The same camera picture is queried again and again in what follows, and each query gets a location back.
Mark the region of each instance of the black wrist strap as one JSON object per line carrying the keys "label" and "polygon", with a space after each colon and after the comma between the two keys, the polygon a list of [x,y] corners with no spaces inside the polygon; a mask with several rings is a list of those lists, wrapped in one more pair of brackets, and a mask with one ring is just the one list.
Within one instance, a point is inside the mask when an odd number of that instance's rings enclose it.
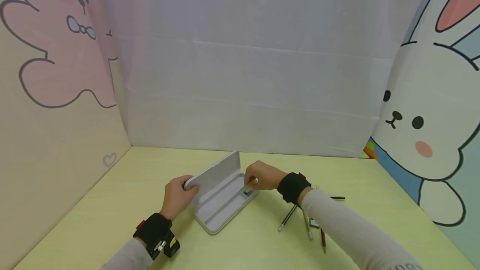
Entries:
{"label": "black wrist strap", "polygon": [[300,193],[306,188],[311,187],[312,184],[309,183],[304,177],[296,174],[289,173],[285,176],[280,184],[278,185],[278,192],[283,195],[283,200],[288,203],[294,203],[298,205],[297,200],[300,196]]}
{"label": "black wrist strap", "polygon": [[133,234],[134,238],[139,238],[147,244],[147,251],[150,255],[154,252],[162,238],[172,227],[171,220],[165,218],[159,213],[150,216],[145,222],[137,226],[137,231]]}

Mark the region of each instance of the tabletop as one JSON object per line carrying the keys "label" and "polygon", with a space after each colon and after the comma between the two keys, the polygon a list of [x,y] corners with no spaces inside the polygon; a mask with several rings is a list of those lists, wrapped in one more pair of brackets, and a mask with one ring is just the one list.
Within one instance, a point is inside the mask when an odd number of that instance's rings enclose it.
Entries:
{"label": "tabletop", "polygon": [[[225,155],[131,148],[15,269],[100,268],[142,219],[160,210],[170,179],[195,175]],[[240,160],[242,171],[263,160],[345,196],[342,204],[394,238],[425,270],[475,269],[376,160],[257,153],[241,153]],[[277,191],[262,191],[217,235],[208,235],[187,210],[172,227],[180,250],[172,259],[161,254],[151,269],[358,269],[328,235],[326,254],[317,229],[309,241],[299,209],[278,232],[291,207]]]}

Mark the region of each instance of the bow tie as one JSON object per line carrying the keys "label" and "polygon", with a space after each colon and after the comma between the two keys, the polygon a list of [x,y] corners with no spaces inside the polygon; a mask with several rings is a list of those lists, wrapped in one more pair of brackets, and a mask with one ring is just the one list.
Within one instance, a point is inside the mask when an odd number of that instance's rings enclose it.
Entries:
{"label": "bow tie", "polygon": [[95,31],[93,30],[93,28],[90,26],[85,27],[78,24],[75,18],[70,15],[67,16],[67,25],[71,32],[87,34],[89,37],[91,37],[92,40],[95,40]]}

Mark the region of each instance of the red clip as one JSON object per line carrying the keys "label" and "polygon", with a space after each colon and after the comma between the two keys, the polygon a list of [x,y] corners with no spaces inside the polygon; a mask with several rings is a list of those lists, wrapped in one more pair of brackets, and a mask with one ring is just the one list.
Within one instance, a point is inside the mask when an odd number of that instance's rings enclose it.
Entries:
{"label": "red clip", "polygon": [[142,226],[143,223],[145,223],[145,220],[142,220],[142,222],[140,222],[140,224],[137,225],[136,229],[138,229],[140,226]]}

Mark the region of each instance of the hand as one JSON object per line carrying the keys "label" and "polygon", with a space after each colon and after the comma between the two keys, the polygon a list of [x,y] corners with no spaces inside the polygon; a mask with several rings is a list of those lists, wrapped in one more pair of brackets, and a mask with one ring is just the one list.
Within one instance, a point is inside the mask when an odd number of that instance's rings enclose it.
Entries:
{"label": "hand", "polygon": [[191,177],[191,175],[184,175],[174,178],[165,185],[165,196],[163,198],[162,210],[160,211],[160,214],[165,218],[173,221],[188,207],[193,197],[197,194],[198,185],[195,185],[189,191],[183,189],[183,185]]}
{"label": "hand", "polygon": [[244,184],[254,190],[273,190],[278,188],[278,184],[286,175],[287,173],[280,169],[257,160],[247,167]]}

